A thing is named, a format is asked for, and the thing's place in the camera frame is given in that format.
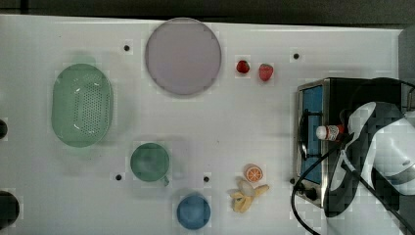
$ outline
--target white table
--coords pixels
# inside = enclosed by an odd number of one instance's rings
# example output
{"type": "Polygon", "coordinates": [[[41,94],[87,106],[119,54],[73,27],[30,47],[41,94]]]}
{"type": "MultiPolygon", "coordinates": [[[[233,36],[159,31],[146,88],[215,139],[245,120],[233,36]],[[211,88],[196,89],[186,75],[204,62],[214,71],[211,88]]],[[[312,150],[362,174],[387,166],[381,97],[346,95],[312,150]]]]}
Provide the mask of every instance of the white table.
{"type": "MultiPolygon", "coordinates": [[[[16,224],[0,234],[304,234],[289,203],[297,87],[328,76],[397,77],[400,30],[207,23],[222,47],[221,71],[208,91],[177,98],[154,84],[143,60],[159,24],[0,16],[0,118],[9,126],[0,141],[0,189],[23,206],[16,224]],[[52,130],[52,89],[57,75],[85,56],[113,85],[114,121],[103,141],[74,149],[52,130]],[[251,63],[245,77],[235,73],[241,59],[251,63]],[[265,84],[257,77],[261,63],[275,69],[265,84]],[[129,158],[146,141],[168,146],[167,188],[134,180],[129,158]],[[229,193],[249,163],[262,167],[260,184],[270,190],[239,214],[229,193]],[[207,197],[212,217],[189,232],[175,207],[194,191],[207,197]]],[[[362,189],[352,211],[329,222],[322,210],[297,202],[323,234],[398,234],[362,189]]]]}

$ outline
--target black cable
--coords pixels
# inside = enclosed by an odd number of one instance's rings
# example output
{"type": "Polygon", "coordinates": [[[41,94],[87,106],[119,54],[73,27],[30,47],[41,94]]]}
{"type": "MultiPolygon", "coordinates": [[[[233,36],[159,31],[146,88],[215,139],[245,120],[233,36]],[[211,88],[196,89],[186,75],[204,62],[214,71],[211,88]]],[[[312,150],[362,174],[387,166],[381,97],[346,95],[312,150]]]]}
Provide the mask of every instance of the black cable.
{"type": "MultiPolygon", "coordinates": [[[[376,80],[376,79],[393,79],[393,78],[389,78],[389,77],[377,77],[377,78],[373,78],[371,79],[376,80]]],[[[410,86],[412,88],[415,88],[415,85],[406,81],[402,81],[402,80],[398,80],[398,79],[393,79],[394,81],[400,82],[401,84],[410,86]]],[[[312,228],[310,228],[307,224],[304,223],[304,221],[302,221],[299,213],[297,212],[296,209],[296,193],[298,192],[299,188],[300,188],[300,184],[301,182],[305,179],[305,177],[313,170],[315,169],[319,164],[321,164],[321,162],[323,162],[325,159],[327,159],[334,151],[336,151],[338,148],[338,145],[336,145],[335,147],[333,147],[332,149],[329,150],[329,152],[327,152],[325,155],[323,155],[317,162],[315,162],[314,164],[312,164],[306,171],[305,173],[303,173],[299,180],[297,181],[297,183],[294,185],[294,189],[293,189],[293,193],[291,194],[291,208],[293,209],[293,213],[294,216],[296,217],[296,219],[299,221],[299,223],[302,225],[302,227],[304,227],[308,232],[310,232],[313,235],[320,235],[318,232],[314,231],[312,228]]],[[[400,216],[400,214],[398,214],[396,211],[394,211],[389,205],[385,204],[384,201],[379,198],[376,195],[375,190],[370,187],[370,185],[361,177],[360,173],[357,173],[356,171],[353,173],[354,177],[357,177],[360,182],[369,190],[370,193],[373,194],[373,196],[375,196],[381,203],[382,205],[385,207],[385,209],[387,209],[389,212],[391,212],[398,220],[399,222],[401,222],[412,234],[415,235],[415,231],[412,229],[412,227],[402,218],[402,216],[400,216]]]]}
{"type": "Polygon", "coordinates": [[[293,193],[291,194],[291,208],[293,209],[293,213],[294,216],[296,217],[296,219],[299,221],[299,223],[302,225],[302,227],[304,227],[308,232],[310,232],[313,235],[320,235],[318,232],[314,231],[312,228],[310,228],[307,224],[305,224],[302,219],[300,218],[299,213],[297,212],[296,209],[296,193],[298,192],[299,188],[300,188],[300,184],[301,182],[305,179],[305,177],[319,164],[321,164],[321,162],[323,162],[325,159],[327,159],[333,152],[335,152],[338,149],[338,145],[336,145],[335,147],[331,148],[329,150],[329,152],[327,152],[325,155],[323,155],[320,159],[318,159],[317,162],[315,162],[314,164],[312,164],[299,178],[299,180],[297,181],[297,183],[294,185],[294,189],[293,189],[293,193]]]}

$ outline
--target label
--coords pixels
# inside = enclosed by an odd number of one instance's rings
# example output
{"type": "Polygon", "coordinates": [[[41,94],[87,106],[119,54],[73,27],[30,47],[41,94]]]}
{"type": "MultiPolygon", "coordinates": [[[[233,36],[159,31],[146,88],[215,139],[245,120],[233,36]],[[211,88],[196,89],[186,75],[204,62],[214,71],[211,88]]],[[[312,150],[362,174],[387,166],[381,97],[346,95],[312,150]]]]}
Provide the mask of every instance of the label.
{"type": "Polygon", "coordinates": [[[339,128],[336,125],[326,125],[327,128],[327,140],[336,141],[339,135],[339,128]]]}

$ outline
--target blue bowl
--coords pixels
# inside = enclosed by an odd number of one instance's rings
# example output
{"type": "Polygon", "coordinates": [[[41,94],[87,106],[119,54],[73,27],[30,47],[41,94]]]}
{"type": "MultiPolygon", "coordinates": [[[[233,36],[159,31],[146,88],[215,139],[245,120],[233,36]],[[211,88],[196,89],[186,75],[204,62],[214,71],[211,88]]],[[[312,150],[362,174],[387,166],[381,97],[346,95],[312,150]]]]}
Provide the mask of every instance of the blue bowl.
{"type": "Polygon", "coordinates": [[[187,229],[200,229],[210,219],[210,206],[202,196],[186,197],[177,207],[177,218],[180,224],[187,229]]]}

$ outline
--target small bottle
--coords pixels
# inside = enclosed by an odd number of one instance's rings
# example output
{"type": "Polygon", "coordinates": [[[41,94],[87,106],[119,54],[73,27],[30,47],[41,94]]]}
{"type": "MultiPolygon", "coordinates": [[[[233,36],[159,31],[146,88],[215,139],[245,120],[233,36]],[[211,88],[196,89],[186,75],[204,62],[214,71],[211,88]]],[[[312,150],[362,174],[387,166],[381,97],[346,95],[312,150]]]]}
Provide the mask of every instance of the small bottle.
{"type": "Polygon", "coordinates": [[[317,138],[321,140],[329,140],[339,142],[345,137],[345,127],[339,125],[321,125],[316,129],[317,138]]]}

